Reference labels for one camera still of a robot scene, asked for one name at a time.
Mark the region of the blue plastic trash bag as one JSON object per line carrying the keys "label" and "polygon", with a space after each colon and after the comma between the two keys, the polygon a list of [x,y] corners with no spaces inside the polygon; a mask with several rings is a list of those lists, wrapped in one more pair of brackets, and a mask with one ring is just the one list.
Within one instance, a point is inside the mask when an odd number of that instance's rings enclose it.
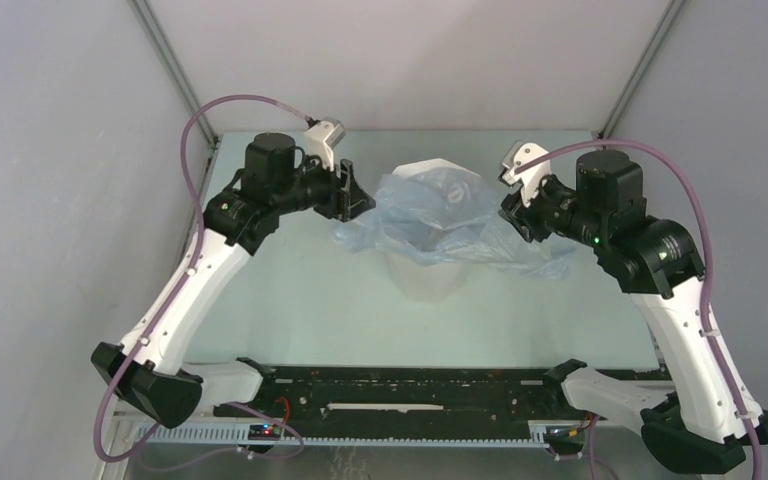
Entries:
{"label": "blue plastic trash bag", "polygon": [[390,173],[373,194],[376,206],[337,224],[332,238],[353,253],[396,254],[424,267],[480,265],[541,279],[567,277],[572,242],[526,242],[499,215],[503,198],[481,176],[454,167]]}

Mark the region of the white trash bin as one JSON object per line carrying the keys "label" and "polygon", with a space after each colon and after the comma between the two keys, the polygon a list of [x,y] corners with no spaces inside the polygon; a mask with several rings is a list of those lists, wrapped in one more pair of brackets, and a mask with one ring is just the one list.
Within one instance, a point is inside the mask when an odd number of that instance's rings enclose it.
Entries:
{"label": "white trash bin", "polygon": [[[480,176],[462,166],[442,158],[429,159],[397,166],[392,174],[409,178],[435,169],[465,172],[468,178]],[[422,266],[399,254],[385,253],[389,272],[404,296],[413,302],[436,304],[459,288],[463,279],[464,265],[441,263]]]}

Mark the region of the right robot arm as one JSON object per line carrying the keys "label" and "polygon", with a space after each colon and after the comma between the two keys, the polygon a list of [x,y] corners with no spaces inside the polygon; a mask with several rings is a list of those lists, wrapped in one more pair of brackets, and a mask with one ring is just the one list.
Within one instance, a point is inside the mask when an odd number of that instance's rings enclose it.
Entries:
{"label": "right robot arm", "polygon": [[528,242],[557,235],[589,247],[645,319],[674,389],[657,393],[573,359],[545,374],[545,411],[606,418],[637,433],[676,474],[724,475],[756,459],[768,444],[768,410],[746,388],[714,318],[709,246],[647,213],[642,168],[627,154],[581,155],[574,187],[552,173],[548,157],[534,143],[512,147],[500,175],[512,189],[501,217]]}

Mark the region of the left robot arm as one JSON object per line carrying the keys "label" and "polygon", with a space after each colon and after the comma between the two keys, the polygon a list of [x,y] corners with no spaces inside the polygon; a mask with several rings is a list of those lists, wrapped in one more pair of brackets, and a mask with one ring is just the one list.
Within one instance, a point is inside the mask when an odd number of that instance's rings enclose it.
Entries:
{"label": "left robot arm", "polygon": [[255,136],[243,167],[207,203],[181,263],[148,312],[120,342],[94,350],[93,366],[119,399],[169,429],[202,408],[231,402],[252,416],[272,411],[276,390],[256,362],[194,365],[185,363],[185,353],[220,293],[282,216],[312,209],[348,222],[374,207],[352,162],[335,157],[343,135],[341,125],[323,120],[305,132],[305,149],[286,134]]}

